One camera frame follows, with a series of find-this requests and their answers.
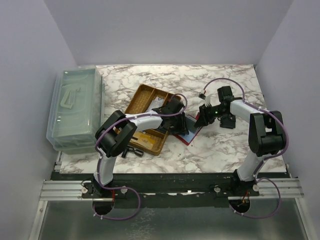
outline container lid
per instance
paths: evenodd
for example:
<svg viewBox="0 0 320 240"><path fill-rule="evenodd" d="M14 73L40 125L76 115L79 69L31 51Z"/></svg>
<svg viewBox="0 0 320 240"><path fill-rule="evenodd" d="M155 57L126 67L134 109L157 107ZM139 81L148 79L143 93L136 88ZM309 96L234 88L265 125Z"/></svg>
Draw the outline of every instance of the container lid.
<svg viewBox="0 0 320 240"><path fill-rule="evenodd" d="M46 135L55 148L94 144L96 71L96 68L64 71L57 78Z"/></svg>

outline yellow object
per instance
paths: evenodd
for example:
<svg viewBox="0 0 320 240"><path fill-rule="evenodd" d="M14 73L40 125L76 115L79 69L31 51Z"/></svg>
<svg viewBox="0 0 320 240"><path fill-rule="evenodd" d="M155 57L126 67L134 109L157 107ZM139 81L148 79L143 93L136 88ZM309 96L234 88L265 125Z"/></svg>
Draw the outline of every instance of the yellow object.
<svg viewBox="0 0 320 240"><path fill-rule="evenodd" d="M139 144L149 150L151 150L156 143L156 140L151 139L149 135L145 135L142 132L136 132L133 137L137 140L131 139L131 142Z"/></svg>

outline wooden tray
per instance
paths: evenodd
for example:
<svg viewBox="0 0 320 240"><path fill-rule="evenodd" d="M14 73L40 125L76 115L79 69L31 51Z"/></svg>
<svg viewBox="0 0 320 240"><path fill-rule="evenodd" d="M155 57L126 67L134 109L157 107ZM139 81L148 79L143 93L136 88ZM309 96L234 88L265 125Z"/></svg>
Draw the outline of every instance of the wooden tray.
<svg viewBox="0 0 320 240"><path fill-rule="evenodd" d="M144 113L152 100L156 97L161 97L164 99L163 105L167 104L167 102L171 99L173 93L162 91L160 89L141 84L137 91L135 92L129 106L125 110L125 114L141 114ZM152 154L154 156L158 156L161 153L162 148L164 147L165 141L169 135L167 131L165 134L158 132L153 129L148 129L144 131L146 135L151 136L151 139L155 140L155 144L152 149L147 149L139 144L130 141L130 146L133 146L137 149L140 149L146 153Z"/></svg>

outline white wall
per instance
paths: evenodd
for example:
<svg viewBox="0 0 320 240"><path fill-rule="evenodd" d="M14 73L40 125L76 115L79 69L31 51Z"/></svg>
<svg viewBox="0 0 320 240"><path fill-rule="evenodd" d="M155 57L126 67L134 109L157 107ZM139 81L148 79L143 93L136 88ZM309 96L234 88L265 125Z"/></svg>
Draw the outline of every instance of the white wall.
<svg viewBox="0 0 320 240"><path fill-rule="evenodd" d="M79 64L257 64L292 0L44 0Z"/></svg>
<svg viewBox="0 0 320 240"><path fill-rule="evenodd" d="M298 176L320 238L320 1L295 0L256 67L270 110L282 112L284 159Z"/></svg>
<svg viewBox="0 0 320 240"><path fill-rule="evenodd" d="M57 152L46 140L56 73L75 60L42 0L0 7L0 239L28 239Z"/></svg>

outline metal floor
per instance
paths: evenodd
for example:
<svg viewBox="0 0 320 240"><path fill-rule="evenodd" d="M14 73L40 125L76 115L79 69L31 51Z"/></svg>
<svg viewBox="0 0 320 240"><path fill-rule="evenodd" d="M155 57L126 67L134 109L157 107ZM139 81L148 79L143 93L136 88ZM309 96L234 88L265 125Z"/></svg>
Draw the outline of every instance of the metal floor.
<svg viewBox="0 0 320 240"><path fill-rule="evenodd" d="M266 215L275 199L251 201L248 211ZM114 209L123 217L133 209ZM307 240L294 198L284 199L279 213L267 219L249 219L229 208L143 208L126 221L93 217L92 203L48 202L40 240Z"/></svg>

